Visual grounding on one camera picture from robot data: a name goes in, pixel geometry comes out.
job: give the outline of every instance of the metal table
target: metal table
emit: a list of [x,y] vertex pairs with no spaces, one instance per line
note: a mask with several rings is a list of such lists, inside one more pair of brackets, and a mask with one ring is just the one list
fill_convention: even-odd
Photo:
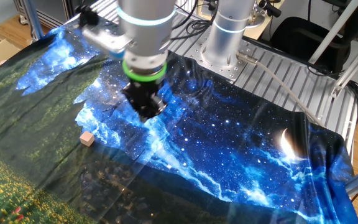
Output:
[[[99,0],[91,7],[105,19],[119,23],[117,6],[117,0]],[[173,25],[178,24],[186,16],[187,14],[178,10],[173,20]],[[193,16],[187,23],[196,19],[201,18]],[[185,26],[186,24],[179,29],[173,30],[172,37],[187,35]],[[233,77],[233,79],[228,81],[235,86],[261,96],[287,110],[301,111],[300,107],[289,97],[288,93],[280,88],[280,85],[265,74],[261,68],[238,61],[238,66],[234,67],[233,70],[224,71],[203,61],[200,56],[201,45],[206,40],[209,29],[204,34],[189,39],[171,41],[168,49],[178,55],[195,59],[201,66],[217,74]],[[334,79],[313,75],[309,72],[306,65],[244,40],[241,42],[240,51],[252,55],[271,69],[271,71],[275,72],[328,129],[340,134],[346,141],[347,151],[352,159],[357,105],[354,94],[348,87],[345,87],[344,91],[334,99],[330,96],[335,84]]]

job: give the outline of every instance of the cable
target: cable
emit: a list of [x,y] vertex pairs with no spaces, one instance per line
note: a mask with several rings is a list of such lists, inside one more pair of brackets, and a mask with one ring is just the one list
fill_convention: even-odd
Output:
[[266,73],[268,73],[274,80],[276,80],[281,87],[283,87],[290,96],[298,103],[298,105],[303,109],[303,111],[311,118],[313,119],[318,125],[321,127],[324,127],[322,122],[302,103],[301,100],[295,95],[294,92],[291,91],[291,89],[284,84],[270,69],[268,69],[264,64],[257,62],[256,65],[258,65],[260,68],[265,70]]
[[195,1],[194,6],[191,9],[190,13],[187,15],[187,17],[184,20],[182,20],[178,25],[172,27],[172,30],[177,29],[177,28],[186,24],[186,22],[190,19],[191,15],[193,15],[194,11],[196,10],[197,4],[198,4],[198,1]]
[[272,16],[272,20],[270,21],[270,26],[268,28],[268,36],[270,37],[270,41],[272,41],[272,24],[273,24],[273,17]]
[[[218,14],[218,6],[219,6],[219,1],[216,2],[216,8],[213,12],[213,15],[212,15],[212,18],[210,21],[207,21],[207,20],[191,21],[186,25],[186,32],[188,33],[188,35],[185,35],[182,37],[174,37],[174,38],[171,38],[171,40],[187,39],[187,38],[194,37],[198,34],[202,34],[203,32],[205,32],[210,27],[210,25],[212,25],[213,21],[215,20],[215,17]],[[193,29],[193,31],[196,31],[196,30],[198,30],[198,31],[190,32],[189,31],[190,27]]]
[[309,0],[308,21],[310,22],[311,0]]
[[320,71],[318,71],[318,70],[316,69],[316,72],[322,73],[322,74],[318,74],[318,73],[312,71],[312,70],[310,69],[310,66],[307,66],[307,68],[308,68],[309,72],[312,73],[313,75],[317,75],[317,76],[321,76],[321,77],[332,77],[332,76],[340,75],[341,73],[345,72],[345,70],[342,70],[342,71],[336,72],[336,73],[324,74],[324,72],[320,72]]
[[187,3],[188,1],[189,1],[189,0],[186,0],[186,1],[185,1],[185,3],[183,3],[183,4],[179,7],[179,8],[181,8],[181,9],[182,9],[182,8],[183,8],[183,6],[185,6],[185,5],[186,5],[186,3]]

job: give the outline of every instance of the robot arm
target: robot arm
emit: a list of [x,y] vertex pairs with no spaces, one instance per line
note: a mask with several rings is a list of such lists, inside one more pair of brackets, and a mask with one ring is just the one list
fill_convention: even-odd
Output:
[[[167,69],[168,45],[176,0],[118,0],[120,36],[98,29],[98,15],[90,7],[81,7],[83,35],[101,50],[123,57],[122,69],[129,84],[121,92],[139,113],[140,120],[160,114],[167,104],[157,92],[163,86]],[[272,10],[261,1],[262,8]],[[203,49],[210,64],[227,66],[234,58],[256,0],[226,0],[219,6],[211,35]]]
[[157,92],[167,69],[168,45],[175,14],[175,0],[119,0],[120,36],[98,29],[98,15],[82,7],[80,27],[94,45],[122,57],[122,69],[130,83],[121,90],[146,121],[160,114],[167,104]]

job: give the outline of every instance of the metal bracket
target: metal bracket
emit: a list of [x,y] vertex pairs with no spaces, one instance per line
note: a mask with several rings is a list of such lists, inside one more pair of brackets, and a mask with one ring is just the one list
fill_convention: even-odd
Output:
[[132,43],[132,39],[125,34],[115,36],[106,30],[101,30],[94,26],[84,26],[82,33],[92,44],[109,53],[122,53],[125,51],[127,45],[135,44]]
[[37,9],[32,0],[20,0],[24,14],[29,23],[32,41],[35,42],[44,36],[40,19],[38,18]]
[[[207,30],[202,34],[200,38],[190,47],[190,49],[187,51],[187,53],[184,55],[185,57],[195,59],[197,61],[198,65],[201,65],[204,68],[207,68],[208,70],[211,70],[218,75],[223,76],[224,78],[227,78],[231,82],[234,80],[237,80],[239,75],[241,74],[244,67],[247,65],[247,63],[236,59],[233,57],[231,59],[231,63],[228,66],[220,67],[217,65],[213,65],[208,63],[204,57],[202,56],[201,49],[203,47],[203,44],[205,40],[207,39],[209,35],[209,31]],[[240,52],[243,52],[243,49],[247,49],[246,47],[242,47],[240,45]]]
[[349,68],[341,75],[341,77],[335,82],[333,86],[333,90],[331,92],[331,96],[333,98],[337,98],[341,93],[342,89],[347,85],[350,79],[356,74],[358,71],[358,56],[353,60],[350,64]]

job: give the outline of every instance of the gray cable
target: gray cable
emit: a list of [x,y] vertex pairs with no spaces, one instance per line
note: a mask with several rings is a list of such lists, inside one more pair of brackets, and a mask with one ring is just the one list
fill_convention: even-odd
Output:
[[294,92],[291,91],[291,89],[286,86],[286,84],[284,82],[282,82],[272,71],[270,71],[270,69],[268,69],[265,65],[263,65],[260,62],[256,62],[256,65],[258,65],[259,67],[261,67],[263,70],[265,70],[266,73],[268,73],[274,80],[276,80],[281,87],[283,87],[285,89],[285,91],[288,92],[288,94],[290,94],[290,96],[298,103],[298,105],[303,109],[303,111],[311,118],[313,119],[318,125],[320,125],[321,127],[324,127],[324,125],[322,124],[322,122],[302,103],[301,100],[299,100],[299,98],[295,95]]

